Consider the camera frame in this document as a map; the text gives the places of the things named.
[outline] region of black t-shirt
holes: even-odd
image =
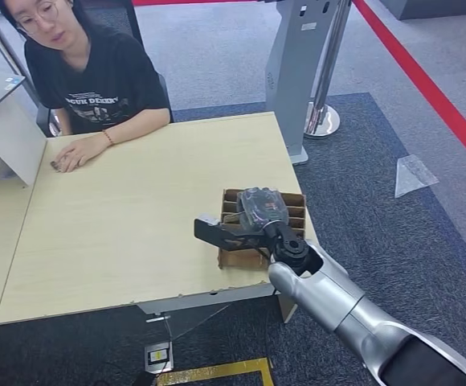
[[[97,25],[87,33],[91,47],[83,72],[65,62],[60,51],[32,40],[24,45],[40,101],[48,109],[65,108],[74,134],[101,131],[144,109],[169,107],[158,73],[137,39]]]

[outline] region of plastic bag on floor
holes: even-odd
[[[396,174],[396,198],[399,198],[410,191],[416,191],[421,187],[429,187],[439,180],[416,155],[397,160]]]

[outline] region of robotic arm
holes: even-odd
[[[268,278],[274,288],[335,333],[380,385],[466,386],[464,357],[375,305],[342,266],[296,236],[284,221],[249,232],[196,219],[194,234],[228,251],[254,248],[270,258]],[[300,277],[305,271],[311,277]]]

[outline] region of silver stanchion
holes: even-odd
[[[340,117],[335,109],[326,104],[326,97],[337,61],[340,43],[347,18],[351,10],[351,0],[340,0],[333,18],[329,39],[324,53],[324,60],[318,76],[317,92],[313,102],[309,102],[305,126],[305,137],[323,138],[337,131]]]
[[[17,75],[21,75],[26,78],[26,81],[23,82],[23,86],[30,95],[30,98],[33,102],[38,106],[39,104],[39,98],[36,96],[36,91],[33,86],[33,81],[30,78],[30,75],[26,68],[20,62],[20,60],[15,55],[13,49],[8,44],[8,41],[0,31],[0,52],[5,57],[6,62],[11,68],[11,70]]]

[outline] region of cardboard box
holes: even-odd
[[[222,194],[222,209],[220,220],[228,216],[228,224],[233,227],[241,227],[237,213],[237,196],[241,189],[226,189]],[[290,225],[298,236],[305,238],[306,223],[306,197],[293,193],[281,193],[281,197],[288,208]],[[243,269],[268,269],[268,261],[255,249],[244,249],[241,251],[228,252],[219,250],[219,267],[236,267]]]

